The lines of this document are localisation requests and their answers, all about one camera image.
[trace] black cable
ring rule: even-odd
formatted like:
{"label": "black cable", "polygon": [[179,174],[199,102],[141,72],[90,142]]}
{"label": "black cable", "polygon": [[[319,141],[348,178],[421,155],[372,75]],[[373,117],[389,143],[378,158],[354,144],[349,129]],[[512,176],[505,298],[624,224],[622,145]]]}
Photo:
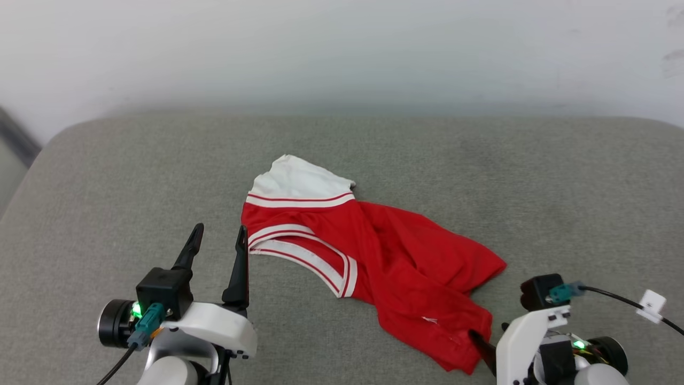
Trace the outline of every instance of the black cable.
{"label": "black cable", "polygon": [[[631,299],[627,299],[625,297],[622,297],[622,296],[617,295],[617,294],[613,294],[609,291],[605,291],[605,290],[602,290],[600,288],[593,288],[591,286],[578,286],[577,288],[579,290],[593,291],[594,293],[603,294],[607,297],[611,297],[611,298],[617,299],[618,301],[625,302],[628,305],[632,305],[639,310],[645,310],[644,306],[641,306],[639,303],[636,303],[636,302],[632,301]],[[681,327],[675,325],[674,322],[670,321],[669,319],[667,319],[665,317],[663,317],[661,319],[661,321],[663,321],[664,324],[666,324],[667,326],[671,327],[672,329],[676,330],[679,334],[684,336],[684,330],[682,330]]]}
{"label": "black cable", "polygon": [[664,324],[666,324],[667,326],[671,327],[672,329],[676,330],[679,334],[684,336],[684,330],[682,330],[681,327],[675,325],[674,322],[670,321],[669,319],[667,319],[665,317],[663,317],[663,319],[660,321],[663,321]]}
{"label": "black cable", "polygon": [[233,379],[231,378],[230,361],[226,362],[226,371],[228,371],[228,385],[233,385]]}
{"label": "black cable", "polygon": [[107,373],[107,375],[105,375],[105,377],[103,377],[103,378],[100,380],[100,382],[97,383],[97,385],[103,385],[105,382],[109,381],[109,379],[111,379],[111,377],[114,376],[114,374],[115,374],[119,369],[121,369],[121,367],[124,365],[124,363],[126,362],[126,360],[129,359],[129,357],[131,356],[131,354],[133,354],[133,352],[135,351],[135,348],[136,348],[136,347],[137,347],[137,343],[132,343],[131,346],[129,346],[129,349],[126,350],[126,353],[124,353],[123,357],[121,357],[121,359],[119,360],[119,362],[117,362],[116,365],[114,365],[114,367],[111,368],[111,370],[109,371],[109,373]]}

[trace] red stripe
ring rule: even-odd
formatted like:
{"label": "red stripe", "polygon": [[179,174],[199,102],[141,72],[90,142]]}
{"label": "red stripe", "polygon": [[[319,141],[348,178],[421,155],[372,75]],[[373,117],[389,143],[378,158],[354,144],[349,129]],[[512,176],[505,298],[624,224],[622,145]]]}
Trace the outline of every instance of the red stripe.
{"label": "red stripe", "polygon": [[277,233],[299,233],[299,234],[306,234],[306,235],[310,235],[310,236],[315,236],[315,235],[313,235],[312,233],[303,232],[302,230],[278,230],[277,232],[271,232],[271,233],[264,234],[264,235],[262,235],[262,236],[259,236],[259,237],[256,237],[256,238],[252,239],[252,242],[250,242],[249,247],[252,247],[252,245],[253,245],[256,241],[258,241],[258,240],[260,240],[260,239],[263,239],[263,238],[265,238],[265,237],[267,237],[267,236],[269,236],[269,235],[273,235],[273,234],[277,234]]}
{"label": "red stripe", "polygon": [[349,261],[349,257],[347,257],[347,254],[344,255],[344,263],[347,267],[347,279],[344,282],[344,290],[342,290],[340,297],[344,297],[344,294],[347,291],[347,287],[349,286],[349,277],[352,274],[352,263]]}
{"label": "red stripe", "polygon": [[325,199],[264,198],[264,197],[260,197],[260,196],[258,196],[258,195],[254,195],[254,194],[247,194],[247,196],[248,196],[248,197],[254,197],[254,198],[263,199],[263,200],[265,200],[265,201],[285,201],[285,202],[289,202],[289,201],[294,201],[294,202],[327,202],[327,201],[334,201],[335,199],[342,198],[342,197],[344,197],[344,196],[346,196],[346,195],[349,195],[349,194],[352,194],[352,192],[351,192],[351,191],[345,192],[345,193],[342,194],[342,195],[338,195],[338,196],[333,197],[333,198],[325,198]]}
{"label": "red stripe", "polygon": [[322,276],[326,279],[326,281],[328,281],[328,282],[330,283],[330,285],[331,285],[333,288],[335,288],[335,290],[339,293],[339,289],[337,288],[337,286],[335,286],[335,284],[332,283],[332,281],[330,280],[330,278],[329,278],[327,275],[323,274],[323,272],[320,271],[316,266],[313,266],[309,261],[303,260],[303,259],[301,259],[301,258],[299,258],[299,257],[295,257],[295,256],[293,256],[292,254],[283,253],[282,251],[278,251],[278,250],[271,250],[271,249],[255,249],[254,251],[258,253],[259,250],[268,251],[269,253],[282,254],[282,255],[287,256],[287,257],[290,257],[290,258],[292,258],[292,259],[294,259],[294,260],[300,261],[301,263],[303,263],[303,264],[305,264],[305,265],[311,267],[312,269],[316,270],[316,271],[317,271],[320,275],[322,275]]}

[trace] gray couch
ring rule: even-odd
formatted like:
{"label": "gray couch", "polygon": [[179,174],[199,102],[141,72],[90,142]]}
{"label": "gray couch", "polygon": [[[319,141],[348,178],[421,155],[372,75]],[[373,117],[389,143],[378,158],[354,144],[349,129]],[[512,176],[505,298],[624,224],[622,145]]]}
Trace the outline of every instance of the gray couch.
{"label": "gray couch", "polygon": [[[498,325],[524,314],[518,286],[567,281],[669,299],[684,325],[684,131],[641,119],[328,119],[150,116],[80,124],[39,155],[0,221],[0,382],[94,384],[123,353],[96,335],[103,306],[134,298],[206,225],[192,289],[218,301],[252,180],[292,153],[356,180],[359,199],[424,214],[509,264],[473,293]],[[318,277],[250,260],[259,353],[236,385],[495,384],[444,372],[387,333],[372,306]],[[569,327],[627,350],[633,384],[684,382],[684,337],[599,295]],[[112,384],[134,384],[136,353]]]}

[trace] garment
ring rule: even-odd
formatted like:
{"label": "garment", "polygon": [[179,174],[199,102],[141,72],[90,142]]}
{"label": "garment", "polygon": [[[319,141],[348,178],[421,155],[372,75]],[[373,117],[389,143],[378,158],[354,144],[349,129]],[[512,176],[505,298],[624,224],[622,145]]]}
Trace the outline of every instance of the garment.
{"label": "garment", "polygon": [[258,176],[242,212],[250,253],[316,273],[338,297],[373,304],[382,328],[444,369],[471,374],[491,314],[469,293],[505,268],[485,246],[405,210],[357,201],[355,183],[295,156]]}

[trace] white wall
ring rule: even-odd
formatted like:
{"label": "white wall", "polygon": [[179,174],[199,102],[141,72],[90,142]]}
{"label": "white wall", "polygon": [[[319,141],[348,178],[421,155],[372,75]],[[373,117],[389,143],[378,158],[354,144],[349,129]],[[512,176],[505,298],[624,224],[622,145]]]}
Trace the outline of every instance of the white wall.
{"label": "white wall", "polygon": [[684,0],[2,0],[0,105],[45,144],[159,110],[684,125]]}

